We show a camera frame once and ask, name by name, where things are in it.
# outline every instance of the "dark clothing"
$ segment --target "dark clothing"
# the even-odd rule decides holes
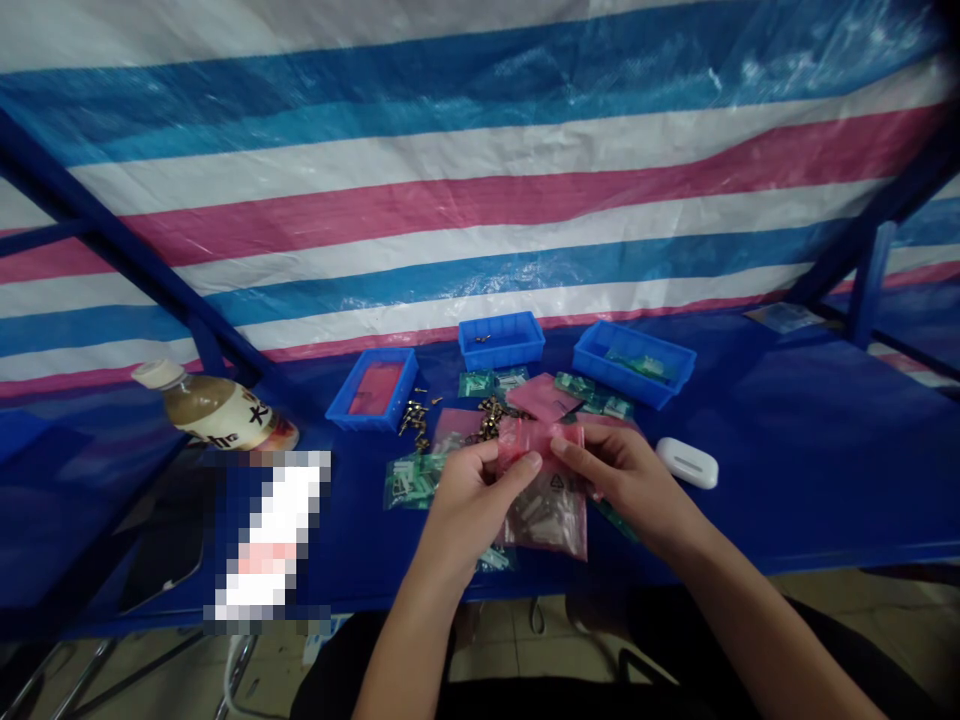
[[[924,691],[869,640],[823,613],[791,604],[827,650],[891,720],[940,717]],[[627,618],[634,644],[670,673],[679,687],[595,683],[569,678],[508,678],[449,683],[451,630],[440,688],[440,718],[643,717],[756,718],[746,689],[682,586],[630,594]],[[291,720],[349,718],[386,613],[360,613],[323,647],[304,678]],[[409,668],[408,672],[417,672]]]

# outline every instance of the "blue plastic tray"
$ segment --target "blue plastic tray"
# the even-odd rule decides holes
[[[659,360],[664,369],[673,371],[673,377],[667,383],[644,377],[607,360],[604,356],[611,349],[627,357],[647,355]],[[575,370],[657,410],[680,392],[690,379],[696,360],[697,354],[693,350],[604,320],[591,325],[573,348]]]
[[[363,380],[367,368],[375,362],[403,363],[400,379],[393,389],[390,404],[383,415],[351,415],[350,405],[357,394],[357,388]],[[379,430],[382,432],[396,432],[400,424],[400,416],[413,389],[413,381],[417,377],[417,357],[410,348],[376,348],[364,350],[357,359],[353,370],[347,375],[340,392],[327,408],[327,420],[344,430]]]
[[[485,342],[477,338],[490,336]],[[532,312],[498,315],[460,323],[460,352],[467,370],[509,367],[539,362],[543,330]]]

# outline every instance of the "hand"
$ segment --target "hand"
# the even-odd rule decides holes
[[[496,460],[496,440],[447,458],[411,572],[451,580],[461,593],[470,584],[477,560],[496,539],[507,510],[543,465],[539,453],[527,453],[488,485],[484,475],[493,476]]]
[[[677,552],[709,542],[710,521],[673,479],[640,433],[584,425],[587,449],[562,438],[550,448],[592,482],[644,544],[670,562]]]

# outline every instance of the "striped tarp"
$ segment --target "striped tarp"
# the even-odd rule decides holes
[[[778,297],[952,97],[891,0],[34,0],[0,106],[277,360]],[[890,282],[956,272],[960,184]],[[0,184],[0,232],[49,222]],[[197,357],[70,240],[0,260],[0,396]]]

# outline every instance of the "plastic bottle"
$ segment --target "plastic bottle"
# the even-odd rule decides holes
[[[163,393],[175,427],[220,450],[293,450],[300,440],[296,425],[232,380],[190,375],[170,360],[141,365],[133,379]]]

